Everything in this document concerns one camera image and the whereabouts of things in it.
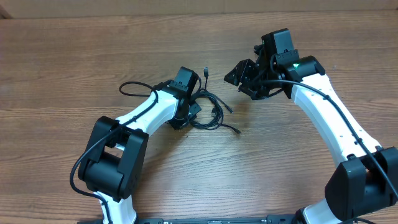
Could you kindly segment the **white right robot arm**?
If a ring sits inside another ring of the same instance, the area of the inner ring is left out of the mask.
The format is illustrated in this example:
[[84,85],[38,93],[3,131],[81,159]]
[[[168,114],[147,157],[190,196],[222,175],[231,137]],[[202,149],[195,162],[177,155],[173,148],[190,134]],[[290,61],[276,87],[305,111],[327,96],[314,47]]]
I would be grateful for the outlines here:
[[268,54],[255,46],[256,61],[240,61],[224,80],[252,100],[284,92],[315,125],[336,170],[324,199],[299,209],[289,223],[355,223],[362,215],[397,204],[397,148],[382,147],[353,118],[325,69],[296,50]]

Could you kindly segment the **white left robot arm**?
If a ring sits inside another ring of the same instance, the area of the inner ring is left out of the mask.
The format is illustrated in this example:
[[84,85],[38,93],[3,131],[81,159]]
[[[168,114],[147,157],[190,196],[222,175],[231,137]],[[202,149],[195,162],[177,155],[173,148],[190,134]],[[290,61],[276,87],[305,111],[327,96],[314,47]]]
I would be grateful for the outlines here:
[[164,123],[184,127],[197,112],[192,95],[154,90],[134,110],[116,119],[100,117],[84,153],[70,173],[72,189],[100,202],[98,223],[137,223],[132,193],[138,184],[149,137]]

